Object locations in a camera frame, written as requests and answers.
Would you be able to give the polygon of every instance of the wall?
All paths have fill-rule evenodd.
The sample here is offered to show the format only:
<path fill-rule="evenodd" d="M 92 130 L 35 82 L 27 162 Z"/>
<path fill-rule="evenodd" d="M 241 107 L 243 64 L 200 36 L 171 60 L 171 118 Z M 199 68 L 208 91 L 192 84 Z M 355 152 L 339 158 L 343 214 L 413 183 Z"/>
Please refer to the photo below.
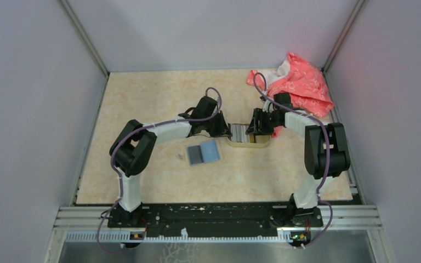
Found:
<path fill-rule="evenodd" d="M 104 76 L 57 1 L 0 1 L 0 262 L 41 262 Z"/>
<path fill-rule="evenodd" d="M 397 262 L 421 262 L 421 1 L 370 1 L 329 77 Z"/>
<path fill-rule="evenodd" d="M 323 66 L 356 0 L 69 0 L 110 71 Z"/>

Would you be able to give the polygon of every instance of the pink and white fabric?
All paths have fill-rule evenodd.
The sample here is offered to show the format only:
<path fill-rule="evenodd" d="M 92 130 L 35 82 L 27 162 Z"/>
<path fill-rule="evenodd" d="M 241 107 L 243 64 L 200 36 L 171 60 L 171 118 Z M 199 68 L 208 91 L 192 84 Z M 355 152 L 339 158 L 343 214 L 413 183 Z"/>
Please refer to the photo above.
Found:
<path fill-rule="evenodd" d="M 294 107 L 303 108 L 317 118 L 325 116 L 335 105 L 328 96 L 328 87 L 323 75 L 309 62 L 288 53 L 278 70 L 251 70 L 246 83 L 254 85 L 253 77 L 260 72 L 267 80 L 268 96 L 273 98 L 280 92 L 288 92 Z M 257 85 L 264 87 L 264 81 L 256 76 Z"/>

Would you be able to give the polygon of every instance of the metal frame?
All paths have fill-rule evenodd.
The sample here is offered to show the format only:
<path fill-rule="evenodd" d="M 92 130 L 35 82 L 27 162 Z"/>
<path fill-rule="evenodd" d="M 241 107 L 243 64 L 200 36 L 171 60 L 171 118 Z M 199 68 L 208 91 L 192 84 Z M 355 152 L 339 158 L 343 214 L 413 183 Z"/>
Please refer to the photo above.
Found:
<path fill-rule="evenodd" d="M 110 72 L 105 67 L 99 53 L 93 46 L 88 34 L 83 28 L 82 24 L 78 20 L 75 12 L 70 6 L 68 0 L 57 0 L 61 5 L 62 9 L 66 13 L 70 20 L 73 28 L 77 32 L 80 40 L 86 47 L 88 53 L 92 57 L 93 61 L 99 67 L 101 72 L 106 76 L 106 82 L 104 90 L 107 86 Z M 327 84 L 329 84 L 328 71 L 331 68 L 334 59 L 341 50 L 341 47 L 346 41 L 347 36 L 350 34 L 355 21 L 363 11 L 368 0 L 358 0 L 347 23 L 345 24 L 341 34 L 339 35 L 332 51 L 330 52 L 327 61 L 324 65 L 323 73 Z M 338 110 L 334 108 L 330 113 L 330 117 L 334 121 L 340 121 L 340 115 Z M 86 146 L 86 155 L 89 151 L 89 145 L 93 136 L 96 121 L 93 121 L 93 127 L 91 135 Z M 84 162 L 79 169 L 79 176 L 81 176 Z M 348 171 L 348 178 L 351 187 L 351 193 L 356 195 L 359 194 L 362 202 L 365 202 L 363 192 L 361 190 L 360 182 L 356 176 L 354 166 L 351 165 L 351 169 Z M 76 200 L 76 193 L 78 191 L 78 185 L 76 191 L 72 197 L 73 205 Z M 327 207 L 319 207 L 321 210 L 322 217 L 329 217 L 329 210 Z M 100 224 L 101 213 L 109 209 L 108 206 L 96 206 L 96 207 L 61 207 L 57 214 L 57 218 L 54 223 L 52 234 L 49 240 L 47 253 L 44 262 L 58 262 L 60 254 L 62 252 L 62 246 L 64 242 L 95 242 L 95 234 Z M 303 227 L 279 227 L 278 237 L 269 238 L 190 238 L 187 235 L 183 235 L 177 238 L 145 238 L 144 242 L 279 242 L 286 241 L 286 233 L 290 231 L 302 231 Z M 312 230 L 321 230 L 322 227 L 313 227 Z M 107 221 L 104 222 L 101 228 L 103 234 L 101 240 L 103 242 L 128 242 L 129 233 L 143 232 L 144 228 L 108 228 Z M 327 229 L 328 231 L 355 231 L 355 230 L 367 230 L 369 240 L 371 243 L 371 252 L 373 253 L 376 262 L 394 262 L 391 250 L 383 231 L 382 222 L 380 220 L 377 208 L 375 205 L 333 205 L 333 221 L 331 226 Z"/>

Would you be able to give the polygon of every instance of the wooden table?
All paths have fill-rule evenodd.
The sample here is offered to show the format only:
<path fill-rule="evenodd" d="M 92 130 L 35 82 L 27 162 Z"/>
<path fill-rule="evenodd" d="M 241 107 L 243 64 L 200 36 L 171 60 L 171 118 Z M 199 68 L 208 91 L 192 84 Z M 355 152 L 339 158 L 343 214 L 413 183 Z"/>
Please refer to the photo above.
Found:
<path fill-rule="evenodd" d="M 245 84 L 249 70 L 125 72 L 110 75 L 84 168 L 78 204 L 113 203 L 118 180 L 111 169 L 109 148 L 131 119 L 160 122 L 194 107 L 207 87 L 223 97 L 229 123 L 249 123 L 259 93 Z M 145 203 L 286 201 L 307 173 L 304 139 L 282 129 L 267 148 L 237 148 L 216 139 L 222 159 L 195 167 L 185 149 L 212 140 L 204 136 L 156 145 L 141 176 Z M 327 200 L 351 200 L 345 173 L 322 195 Z"/>

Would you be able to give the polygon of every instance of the table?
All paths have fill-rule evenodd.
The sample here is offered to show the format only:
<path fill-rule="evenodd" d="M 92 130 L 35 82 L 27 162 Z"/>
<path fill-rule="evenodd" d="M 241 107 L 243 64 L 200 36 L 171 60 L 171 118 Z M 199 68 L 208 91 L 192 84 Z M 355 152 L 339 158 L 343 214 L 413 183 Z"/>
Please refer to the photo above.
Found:
<path fill-rule="evenodd" d="M 76 203 L 117 199 L 118 180 L 109 164 L 109 148 L 131 119 L 141 123 L 172 119 L 196 106 L 207 87 L 215 87 L 223 97 L 225 120 L 249 123 L 253 109 L 262 102 L 254 87 L 245 84 L 248 73 L 248 69 L 111 73 Z M 237 148 L 228 145 L 226 138 L 217 138 L 221 160 L 190 167 L 186 147 L 207 140 L 213 139 L 195 136 L 156 145 L 141 174 L 143 202 L 286 201 L 307 173 L 304 139 L 292 130 L 282 129 L 267 148 Z M 351 200 L 346 174 L 336 178 L 321 197 Z"/>

